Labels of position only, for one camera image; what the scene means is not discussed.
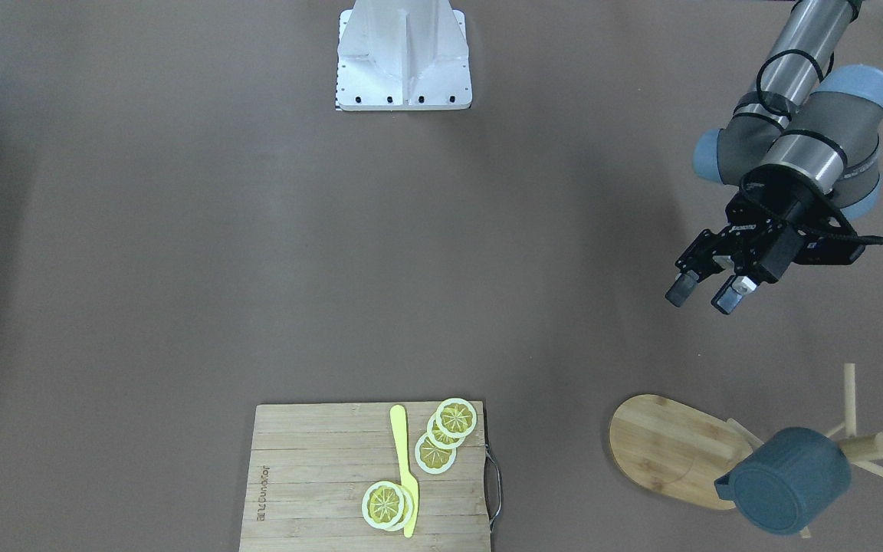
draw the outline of knife handle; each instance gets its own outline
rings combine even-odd
[[[411,471],[407,461],[407,409],[403,405],[390,406],[390,430],[393,431],[393,446],[397,448],[397,464],[402,474]]]

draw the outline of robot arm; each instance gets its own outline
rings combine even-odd
[[[731,314],[794,262],[850,265],[866,245],[883,244],[849,223],[873,206],[880,188],[883,72],[851,66],[826,76],[821,69],[860,4],[796,4],[727,128],[701,137],[694,170],[739,191],[725,209],[728,225],[701,232],[677,260],[680,274],[666,294],[676,307],[704,279],[729,270],[711,303]]]

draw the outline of yellow knife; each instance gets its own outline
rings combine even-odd
[[[414,497],[414,508],[411,518],[404,525],[404,537],[411,538],[414,524],[418,520],[418,480],[411,475],[411,467],[407,460],[407,411],[402,405],[390,406],[390,430],[393,431],[393,446],[397,448],[397,465],[400,467],[400,486],[407,489]]]

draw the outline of blue mug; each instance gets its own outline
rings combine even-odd
[[[836,443],[806,427],[772,436],[714,482],[751,524],[796,534],[851,486],[851,462]]]

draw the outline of rectangular cutting board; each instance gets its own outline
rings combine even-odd
[[[370,527],[360,513],[367,487],[400,482],[390,406],[407,408],[411,474],[421,487],[414,537]],[[241,552],[490,552],[484,498],[483,403],[476,429],[444,474],[425,474],[414,444],[438,402],[260,405],[248,468]]]

